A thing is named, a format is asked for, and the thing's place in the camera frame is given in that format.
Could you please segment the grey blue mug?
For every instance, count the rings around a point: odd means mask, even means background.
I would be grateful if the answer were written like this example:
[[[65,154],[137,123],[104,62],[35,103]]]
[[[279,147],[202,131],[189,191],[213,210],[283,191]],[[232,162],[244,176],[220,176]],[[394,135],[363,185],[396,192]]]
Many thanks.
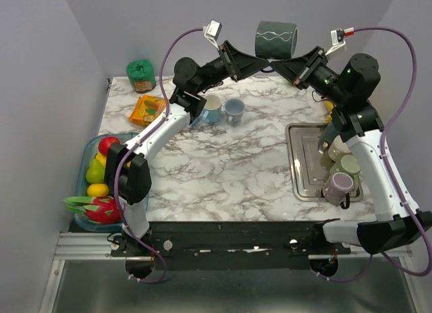
[[[231,98],[225,102],[225,118],[230,126],[238,126],[241,124],[244,113],[244,103],[236,98]]]

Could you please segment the light blue white mug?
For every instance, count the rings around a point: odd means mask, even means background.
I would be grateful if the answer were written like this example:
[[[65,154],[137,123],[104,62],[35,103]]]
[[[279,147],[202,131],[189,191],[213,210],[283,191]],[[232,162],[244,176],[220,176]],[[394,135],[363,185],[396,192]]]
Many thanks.
[[[199,117],[197,117],[192,124],[191,127],[194,127],[200,121],[203,121],[207,124],[216,124],[221,121],[222,118],[222,101],[220,97],[216,94],[207,94],[205,95],[206,103],[202,109],[202,112]]]

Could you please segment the dark green patterned mug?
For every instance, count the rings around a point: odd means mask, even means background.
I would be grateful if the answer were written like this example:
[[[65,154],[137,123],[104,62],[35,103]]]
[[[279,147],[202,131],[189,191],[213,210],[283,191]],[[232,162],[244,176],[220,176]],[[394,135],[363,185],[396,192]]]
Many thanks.
[[[262,21],[259,23],[254,40],[255,55],[270,60],[271,69],[262,69],[264,74],[274,72],[289,61],[296,50],[298,27],[293,23]]]

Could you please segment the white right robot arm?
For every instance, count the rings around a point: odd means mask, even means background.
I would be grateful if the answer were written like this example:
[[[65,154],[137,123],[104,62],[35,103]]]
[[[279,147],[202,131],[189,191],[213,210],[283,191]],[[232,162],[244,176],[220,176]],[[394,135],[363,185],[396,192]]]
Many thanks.
[[[332,124],[357,160],[373,199],[374,221],[329,221],[311,235],[314,251],[324,254],[335,243],[362,247],[369,254],[405,246],[431,228],[431,212],[422,211],[409,194],[387,143],[383,122],[368,101],[381,76],[375,58],[357,53],[340,74],[327,66],[321,47],[302,57],[272,61],[270,66],[295,87],[312,87],[331,101]]]

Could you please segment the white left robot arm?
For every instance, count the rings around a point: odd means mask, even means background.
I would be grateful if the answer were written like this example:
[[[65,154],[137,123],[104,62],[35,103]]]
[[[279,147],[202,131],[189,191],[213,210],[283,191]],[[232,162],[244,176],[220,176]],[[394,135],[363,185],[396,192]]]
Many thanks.
[[[150,240],[144,198],[151,188],[150,163],[180,131],[201,116],[206,99],[201,92],[231,78],[239,81],[269,66],[266,59],[240,52],[228,41],[219,45],[218,58],[200,66],[190,57],[174,67],[175,90],[165,110],[140,134],[124,144],[109,147],[105,183],[119,196],[126,247],[136,256],[149,250]]]

